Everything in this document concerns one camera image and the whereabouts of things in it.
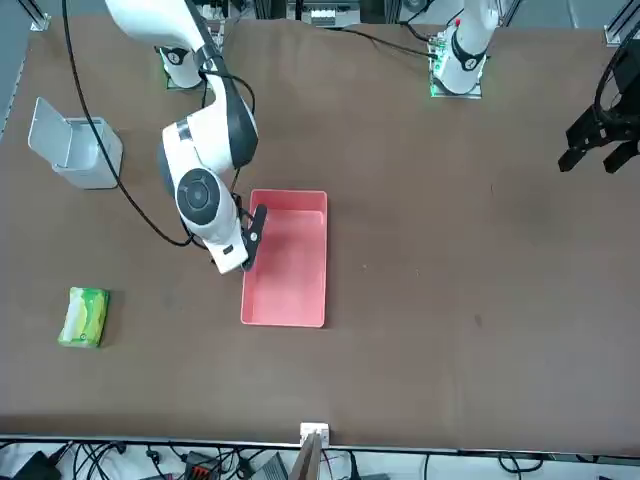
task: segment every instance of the pink tray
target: pink tray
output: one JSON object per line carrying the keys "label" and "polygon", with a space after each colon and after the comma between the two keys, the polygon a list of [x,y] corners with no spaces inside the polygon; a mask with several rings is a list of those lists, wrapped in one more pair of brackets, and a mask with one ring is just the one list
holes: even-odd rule
{"label": "pink tray", "polygon": [[254,190],[267,220],[242,285],[242,323],[322,327],[327,274],[327,194]]}

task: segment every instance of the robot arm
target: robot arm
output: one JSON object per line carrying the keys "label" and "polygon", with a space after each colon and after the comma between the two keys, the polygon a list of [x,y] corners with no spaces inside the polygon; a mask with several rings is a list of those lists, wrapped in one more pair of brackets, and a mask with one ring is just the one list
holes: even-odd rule
{"label": "robot arm", "polygon": [[258,133],[233,80],[224,77],[229,72],[202,17],[191,0],[106,3],[116,24],[132,38],[190,50],[195,67],[212,86],[215,100],[211,105],[163,130],[162,150],[178,211],[187,228],[202,238],[220,273],[238,266],[250,268],[266,209],[257,209],[251,228],[245,230],[219,175],[251,161]]}
{"label": "robot arm", "polygon": [[495,0],[465,0],[459,24],[444,32],[445,51],[435,78],[454,95],[470,92],[478,83],[487,47],[498,26]]}

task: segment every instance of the brown mat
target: brown mat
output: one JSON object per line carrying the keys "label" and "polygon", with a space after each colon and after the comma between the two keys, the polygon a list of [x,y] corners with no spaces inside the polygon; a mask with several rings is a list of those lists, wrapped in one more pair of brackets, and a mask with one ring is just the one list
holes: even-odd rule
{"label": "brown mat", "polygon": [[[200,93],[166,92],[109,18],[71,26],[124,182],[181,237],[155,150]],[[0,144],[0,430],[293,442],[315,420],[339,444],[640,453],[640,164],[556,166],[600,32],[498,32],[482,101],[428,99],[423,59],[347,33],[243,20],[229,45],[258,99],[240,192],[329,195],[326,328],[241,325],[240,273],[28,150],[37,96],[81,113],[54,22]],[[70,286],[113,291],[103,349],[57,345]]]}

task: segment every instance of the cable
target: cable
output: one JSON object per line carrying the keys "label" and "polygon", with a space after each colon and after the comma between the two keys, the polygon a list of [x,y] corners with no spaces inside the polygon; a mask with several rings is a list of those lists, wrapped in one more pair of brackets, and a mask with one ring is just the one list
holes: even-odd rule
{"label": "cable", "polygon": [[588,460],[584,458],[582,455],[576,454],[576,458],[580,463],[598,463],[598,460],[600,460],[600,455],[592,455],[591,460]]}
{"label": "cable", "polygon": [[96,137],[98,146],[100,147],[100,151],[102,152],[102,155],[104,156],[104,159],[106,160],[107,165],[109,166],[109,170],[111,170],[111,174],[113,175],[113,178],[116,180],[116,184],[118,185],[118,188],[120,188],[120,191],[129,201],[129,203],[134,208],[134,210],[138,212],[138,215],[142,217],[142,219],[147,223],[147,225],[149,225],[153,229],[153,231],[156,232],[158,236],[160,236],[160,238],[162,238],[166,242],[176,247],[186,247],[191,243],[193,237],[190,236],[184,241],[177,241],[177,240],[173,240],[171,237],[165,234],[162,230],[160,230],[160,228],[156,226],[155,223],[151,221],[151,219],[147,216],[147,214],[144,213],[144,211],[140,208],[140,206],[136,203],[136,201],[131,197],[131,195],[125,188],[124,184],[120,180],[120,175],[118,175],[115,168],[113,167],[109,154],[107,153],[107,149],[102,143],[100,134],[98,133],[98,130],[96,129],[95,124],[93,123],[93,119],[91,118],[91,114],[89,113],[89,109],[87,108],[87,103],[84,99],[84,93],[82,92],[82,87],[80,86],[80,79],[78,78],[78,69],[76,67],[76,60],[73,54],[73,47],[71,46],[71,35],[69,33],[69,16],[67,12],[67,0],[62,0],[62,21],[64,23],[64,37],[67,43],[67,53],[69,55],[69,63],[71,64],[71,73],[73,74],[73,81],[76,85],[76,91],[78,92],[78,100],[80,100],[82,112],[84,113],[87,123],[91,127],[91,131],[93,132],[93,135]]}
{"label": "cable", "polygon": [[87,473],[87,480],[91,480],[91,477],[93,476],[93,472],[94,470],[98,469],[98,473],[100,474],[100,478],[102,478],[102,480],[109,480],[109,477],[106,473],[104,473],[104,470],[102,470],[102,467],[100,466],[100,461],[102,460],[102,457],[104,457],[104,455],[111,450],[111,448],[113,448],[113,446],[108,446],[107,448],[105,448],[104,450],[102,450],[102,452],[100,452],[99,455],[96,455],[95,450],[93,449],[93,447],[90,444],[87,445],[82,445],[82,449],[85,451],[85,453],[87,453],[87,455],[89,457],[92,457],[93,463],[91,464],[91,467],[89,468],[89,472]]}
{"label": "cable", "polygon": [[323,450],[322,455],[324,456],[324,460],[327,462],[327,468],[329,469],[329,477],[331,480],[333,479],[333,470],[331,469],[331,462],[329,461],[329,457],[327,456],[327,451]]}
{"label": "cable", "polygon": [[9,447],[11,445],[14,445],[16,443],[18,443],[18,442],[13,442],[12,441],[12,442],[3,443],[2,445],[0,445],[0,450],[4,450],[5,448],[7,448],[7,447]]}
{"label": "cable", "polygon": [[464,12],[464,7],[462,7],[462,8],[460,9],[460,11],[459,11],[458,13],[456,13],[453,17],[451,17],[449,20],[447,20],[447,23],[446,23],[445,25],[446,25],[447,27],[448,27],[449,25],[451,25],[451,22],[453,22],[453,21],[456,19],[456,17],[458,17],[458,15],[460,15],[462,12]]}
{"label": "cable", "polygon": [[207,90],[209,90],[209,84],[207,80],[204,81],[204,92],[202,92],[202,100],[200,101],[200,108],[204,108],[207,105]]}
{"label": "cable", "polygon": [[422,474],[423,480],[427,480],[427,467],[429,466],[429,458],[431,458],[431,455],[427,453],[427,456],[424,459],[424,472]]}
{"label": "cable", "polygon": [[[504,457],[507,457],[509,460],[511,460],[513,462],[513,466],[514,468],[509,468],[505,465],[504,463]],[[522,474],[523,473],[532,473],[532,472],[536,472],[538,470],[540,470],[542,468],[542,464],[544,463],[544,460],[542,458],[540,458],[538,460],[538,463],[536,465],[534,465],[533,467],[521,467],[520,464],[518,463],[518,461],[516,460],[516,457],[513,456],[513,454],[509,453],[509,452],[500,452],[498,454],[498,463],[500,464],[500,467],[502,467],[502,469],[507,472],[510,473],[512,475],[518,475],[518,480],[522,479]]]}
{"label": "cable", "polygon": [[236,174],[233,176],[233,180],[231,181],[231,190],[230,193],[236,189],[236,183],[238,183],[238,176],[240,175],[240,168],[236,168]]}
{"label": "cable", "polygon": [[360,472],[358,471],[358,462],[356,462],[356,456],[351,450],[349,450],[349,458],[351,459],[351,473],[349,474],[349,480],[361,480]]}
{"label": "cable", "polygon": [[249,83],[247,81],[245,81],[244,79],[238,77],[237,75],[231,75],[230,73],[222,73],[222,72],[218,72],[217,70],[204,70],[201,69],[200,70],[202,73],[206,74],[206,75],[215,75],[216,77],[220,77],[220,78],[228,78],[231,80],[235,80],[238,83],[241,83],[242,85],[245,86],[245,88],[249,91],[249,95],[251,95],[251,114],[253,115],[254,113],[256,113],[256,96],[253,93],[253,88],[251,88],[251,85],[249,85]]}
{"label": "cable", "polygon": [[401,25],[408,25],[410,22],[412,22],[413,20],[416,19],[416,17],[418,15],[420,15],[421,13],[426,12],[427,10],[429,10],[429,7],[431,6],[431,4],[433,2],[435,2],[436,0],[427,0],[427,3],[425,3],[424,7],[422,7],[420,10],[418,10],[416,13],[414,13],[413,15],[411,15],[411,17],[409,17],[409,20],[405,20],[404,22],[400,22]]}
{"label": "cable", "polygon": [[162,473],[160,467],[158,466],[158,464],[160,463],[160,454],[156,450],[151,450],[151,445],[147,445],[146,455],[147,458],[151,460],[151,463],[153,463],[153,467],[156,469],[156,472],[158,472],[160,478],[168,480],[168,477],[164,473]]}
{"label": "cable", "polygon": [[[78,443],[78,448],[76,450],[75,455],[73,456],[73,480],[77,480],[78,478],[78,474],[82,471],[82,469],[84,468],[84,466],[87,464],[87,462],[89,460],[91,460],[91,457],[89,455],[87,455],[87,457],[83,460],[83,462],[80,464],[80,467],[78,467],[78,454],[80,453],[80,449],[84,446],[87,445],[86,443]],[[109,447],[109,444],[104,444],[104,445],[100,445],[98,448],[96,448],[96,453],[98,452],[98,450],[100,450],[101,448],[103,449],[107,449]]]}
{"label": "cable", "polygon": [[423,57],[428,57],[428,58],[433,58],[433,59],[437,59],[438,58],[438,56],[433,54],[433,53],[423,52],[423,51],[420,51],[420,50],[414,50],[413,48],[404,47],[402,45],[398,45],[398,44],[389,42],[387,40],[383,40],[381,38],[374,37],[373,35],[369,35],[368,33],[359,32],[357,30],[349,30],[348,28],[342,28],[342,29],[337,29],[337,30],[340,31],[340,32],[353,33],[354,35],[359,35],[361,37],[368,38],[369,40],[373,40],[374,42],[381,43],[382,45],[386,45],[386,46],[394,48],[396,50],[400,50],[401,52],[411,53],[413,55],[421,55]]}
{"label": "cable", "polygon": [[610,76],[613,73],[614,68],[618,65],[618,62],[622,58],[624,54],[627,53],[627,46],[636,36],[636,33],[640,30],[640,21],[634,25],[634,27],[629,31],[624,40],[620,43],[618,49],[614,52],[611,60],[607,64],[607,67],[604,70],[604,73],[600,77],[598,81],[598,86],[596,87],[596,94],[593,100],[593,108],[596,114],[596,117],[602,121],[605,125],[611,126],[629,126],[634,128],[640,127],[640,117],[637,115],[620,115],[618,113],[612,113],[610,110],[606,111],[602,108],[602,93],[604,92],[604,87],[609,82]]}
{"label": "cable", "polygon": [[411,32],[411,35],[413,35],[415,38],[417,38],[418,40],[421,40],[423,42],[428,42],[429,41],[429,37],[425,37],[424,35],[419,34],[415,28],[413,28],[413,26],[410,25],[411,21],[414,20],[418,15],[420,15],[421,13],[426,12],[427,10],[429,10],[429,7],[431,6],[431,4],[433,4],[433,2],[435,2],[436,0],[427,0],[427,3],[425,3],[424,7],[422,7],[420,10],[418,10],[416,13],[414,13],[409,20],[405,20],[402,22],[398,22],[400,25],[402,25],[403,27],[406,27],[409,32]]}
{"label": "cable", "polygon": [[227,478],[225,478],[224,480],[231,480],[233,477],[235,477],[236,475],[238,475],[241,471],[241,465],[242,463],[246,463],[246,464],[250,464],[251,460],[253,460],[254,458],[256,458],[258,455],[260,455],[261,453],[266,452],[267,449],[263,448],[261,450],[258,450],[256,453],[254,453],[253,455],[251,455],[248,458],[243,458],[239,452],[236,452],[238,455],[238,466],[235,468],[235,470],[231,473],[231,475],[229,475]]}
{"label": "cable", "polygon": [[171,443],[169,443],[169,448],[173,453],[175,453],[176,457],[178,457],[182,463],[187,463],[188,455],[186,453],[178,453]]}

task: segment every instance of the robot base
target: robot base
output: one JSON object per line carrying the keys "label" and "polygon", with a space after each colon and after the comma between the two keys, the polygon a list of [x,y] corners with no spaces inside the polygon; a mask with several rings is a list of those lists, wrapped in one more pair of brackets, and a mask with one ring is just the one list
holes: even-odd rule
{"label": "robot base", "polygon": [[480,72],[480,77],[478,78],[478,83],[473,89],[465,94],[457,95],[455,93],[451,93],[446,88],[444,88],[440,82],[435,78],[434,72],[440,68],[441,65],[441,56],[444,55],[444,51],[446,49],[446,41],[445,41],[445,32],[439,32],[435,37],[432,37],[429,41],[429,53],[435,53],[438,55],[438,59],[429,59],[429,94],[434,98],[441,97],[455,97],[455,98],[472,98],[472,99],[480,99],[482,98],[482,88],[480,86],[480,79],[482,78],[482,71]]}

